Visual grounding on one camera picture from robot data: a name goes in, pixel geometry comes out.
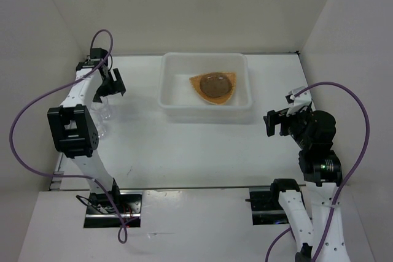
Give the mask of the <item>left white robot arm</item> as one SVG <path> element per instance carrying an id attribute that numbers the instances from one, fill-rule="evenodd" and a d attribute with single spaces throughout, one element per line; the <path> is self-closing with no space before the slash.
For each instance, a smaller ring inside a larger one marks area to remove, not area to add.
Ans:
<path id="1" fill-rule="evenodd" d="M 85 205 L 102 214 L 113 214 L 122 206 L 119 186 L 97 152 L 99 131 L 90 114 L 92 104 L 126 92 L 119 70 L 110 70 L 108 61 L 104 60 L 110 56 L 103 48 L 91 48 L 87 59 L 76 67 L 77 83 L 60 106 L 47 112 L 56 150 L 76 164 L 86 177 L 90 196 Z"/>

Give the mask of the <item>clear glass cup front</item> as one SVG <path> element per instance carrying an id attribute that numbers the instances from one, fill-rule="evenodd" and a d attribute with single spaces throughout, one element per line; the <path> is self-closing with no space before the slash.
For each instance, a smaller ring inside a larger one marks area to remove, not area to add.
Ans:
<path id="1" fill-rule="evenodd" d="M 98 137 L 100 139 L 104 138 L 107 133 L 105 122 L 103 122 L 102 120 L 95 120 L 94 123 L 95 123 L 95 128 L 98 132 Z"/>

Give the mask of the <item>clear glass cup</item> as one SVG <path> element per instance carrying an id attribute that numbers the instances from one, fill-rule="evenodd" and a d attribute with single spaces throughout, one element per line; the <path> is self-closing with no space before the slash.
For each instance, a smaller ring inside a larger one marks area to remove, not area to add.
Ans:
<path id="1" fill-rule="evenodd" d="M 91 110 L 97 113 L 103 120 L 112 120 L 114 117 L 114 111 L 107 97 L 101 98 L 101 102 L 93 102 Z"/>
<path id="2" fill-rule="evenodd" d="M 95 123 L 95 128 L 98 132 L 98 137 L 100 139 L 104 138 L 107 133 L 105 122 L 103 122 L 102 120 L 95 120 L 94 123 Z"/>

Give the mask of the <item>woven orange triangular basket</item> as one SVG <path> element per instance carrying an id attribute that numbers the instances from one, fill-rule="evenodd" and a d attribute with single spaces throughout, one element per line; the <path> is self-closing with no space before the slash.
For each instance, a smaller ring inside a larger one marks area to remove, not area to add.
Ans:
<path id="1" fill-rule="evenodd" d="M 201 92 L 200 86 L 199 86 L 200 79 L 202 78 L 203 75 L 212 74 L 212 73 L 225 74 L 230 79 L 230 81 L 232 83 L 232 89 L 229 93 L 227 93 L 226 95 L 221 96 L 219 98 L 210 98 Z M 190 81 L 192 88 L 195 90 L 197 95 L 202 100 L 204 100 L 210 104 L 218 105 L 218 106 L 226 104 L 231 99 L 231 97 L 233 96 L 235 89 L 236 89 L 236 73 L 235 72 L 210 72 L 210 73 L 205 73 L 205 74 L 193 76 L 193 77 L 189 78 L 189 81 Z"/>

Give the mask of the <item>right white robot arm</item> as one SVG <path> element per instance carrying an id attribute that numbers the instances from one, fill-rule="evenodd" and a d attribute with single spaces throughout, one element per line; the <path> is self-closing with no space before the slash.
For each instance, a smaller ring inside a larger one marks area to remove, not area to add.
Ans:
<path id="1" fill-rule="evenodd" d="M 300 147 L 299 166 L 311 213 L 307 213 L 294 179 L 275 179 L 269 202 L 285 212 L 297 245 L 296 261 L 349 261 L 340 203 L 333 199 L 342 182 L 341 163 L 332 150 L 336 121 L 329 113 L 310 107 L 292 115 L 287 111 L 271 110 L 263 119 L 268 136 L 273 136 L 279 126 L 280 135 L 290 136 Z"/>

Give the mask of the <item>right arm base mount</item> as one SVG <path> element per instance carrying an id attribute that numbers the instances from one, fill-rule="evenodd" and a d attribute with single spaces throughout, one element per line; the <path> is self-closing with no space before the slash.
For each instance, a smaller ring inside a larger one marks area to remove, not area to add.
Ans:
<path id="1" fill-rule="evenodd" d="M 245 201 L 251 205 L 254 226 L 289 224 L 284 209 L 274 200 L 270 186 L 250 187 Z"/>

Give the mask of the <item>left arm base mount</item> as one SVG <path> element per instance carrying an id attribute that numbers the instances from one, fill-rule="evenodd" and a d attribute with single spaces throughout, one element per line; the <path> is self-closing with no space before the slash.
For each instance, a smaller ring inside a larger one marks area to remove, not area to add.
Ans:
<path id="1" fill-rule="evenodd" d="M 141 225 L 142 193 L 121 192 L 117 209 L 127 228 L 139 228 Z M 93 194 L 88 197 L 76 195 L 76 199 L 86 207 L 84 228 L 119 228 L 121 227 L 114 207 L 105 198 L 98 200 Z"/>

